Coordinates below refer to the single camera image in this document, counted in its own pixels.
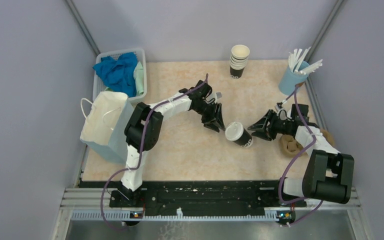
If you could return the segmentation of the translucent plastic cup lid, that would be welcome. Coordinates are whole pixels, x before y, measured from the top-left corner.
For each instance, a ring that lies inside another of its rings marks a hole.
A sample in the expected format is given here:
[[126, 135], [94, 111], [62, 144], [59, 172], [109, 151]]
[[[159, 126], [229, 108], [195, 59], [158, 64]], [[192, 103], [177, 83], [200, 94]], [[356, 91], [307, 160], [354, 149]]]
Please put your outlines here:
[[234, 142], [241, 138], [244, 133], [243, 125], [238, 121], [231, 122], [225, 129], [225, 137], [227, 140]]

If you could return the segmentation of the stack of paper cups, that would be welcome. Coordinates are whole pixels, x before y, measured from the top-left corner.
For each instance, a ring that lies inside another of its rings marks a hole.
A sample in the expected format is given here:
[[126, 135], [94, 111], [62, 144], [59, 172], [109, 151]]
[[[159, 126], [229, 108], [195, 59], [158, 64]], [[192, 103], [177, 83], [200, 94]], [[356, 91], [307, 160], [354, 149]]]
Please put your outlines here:
[[230, 77], [239, 79], [242, 77], [248, 63], [250, 49], [243, 44], [237, 44], [231, 48], [229, 71]]

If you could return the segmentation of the light blue paper bag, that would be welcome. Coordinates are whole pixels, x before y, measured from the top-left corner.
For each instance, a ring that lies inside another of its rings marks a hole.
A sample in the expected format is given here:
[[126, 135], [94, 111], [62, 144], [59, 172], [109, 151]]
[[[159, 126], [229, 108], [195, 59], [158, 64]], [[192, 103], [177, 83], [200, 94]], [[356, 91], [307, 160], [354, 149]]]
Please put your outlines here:
[[82, 98], [80, 107], [85, 121], [79, 139], [104, 160], [125, 164], [125, 128], [134, 111], [128, 95], [102, 91], [95, 101]]

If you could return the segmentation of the single black paper cup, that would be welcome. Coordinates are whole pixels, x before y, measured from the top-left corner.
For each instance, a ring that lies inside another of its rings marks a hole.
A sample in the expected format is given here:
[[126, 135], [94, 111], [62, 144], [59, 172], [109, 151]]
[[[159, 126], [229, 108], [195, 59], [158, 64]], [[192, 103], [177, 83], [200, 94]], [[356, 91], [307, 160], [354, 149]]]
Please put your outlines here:
[[239, 138], [234, 140], [233, 142], [242, 148], [249, 148], [253, 144], [253, 137], [249, 132], [243, 129]]

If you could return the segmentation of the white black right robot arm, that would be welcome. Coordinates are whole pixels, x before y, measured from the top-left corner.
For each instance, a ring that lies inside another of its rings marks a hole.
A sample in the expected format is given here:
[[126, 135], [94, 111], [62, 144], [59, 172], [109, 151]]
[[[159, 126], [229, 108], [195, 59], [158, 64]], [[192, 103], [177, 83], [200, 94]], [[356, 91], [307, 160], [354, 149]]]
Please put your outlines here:
[[248, 127], [252, 136], [272, 141], [277, 135], [292, 136], [300, 145], [296, 157], [307, 153], [309, 161], [302, 178], [287, 178], [290, 162], [279, 180], [273, 200], [279, 206], [287, 206], [304, 199], [316, 199], [346, 204], [351, 198], [354, 158], [339, 152], [324, 137], [317, 124], [307, 116], [309, 107], [293, 104], [290, 117], [281, 118], [280, 110], [268, 110], [256, 123]]

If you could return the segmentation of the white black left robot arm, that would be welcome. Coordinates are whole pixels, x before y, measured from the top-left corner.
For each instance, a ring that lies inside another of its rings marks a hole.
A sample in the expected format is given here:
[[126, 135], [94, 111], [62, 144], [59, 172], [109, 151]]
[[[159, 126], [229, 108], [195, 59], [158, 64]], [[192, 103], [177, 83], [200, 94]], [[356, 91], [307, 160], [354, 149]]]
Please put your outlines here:
[[183, 88], [160, 102], [136, 105], [124, 130], [127, 159], [121, 186], [117, 189], [127, 206], [134, 207], [140, 202], [137, 189], [143, 184], [146, 155], [157, 144], [163, 122], [177, 114], [194, 111], [201, 116], [205, 128], [217, 133], [224, 131], [222, 104], [218, 101], [221, 96], [207, 80], [199, 80], [196, 86]]

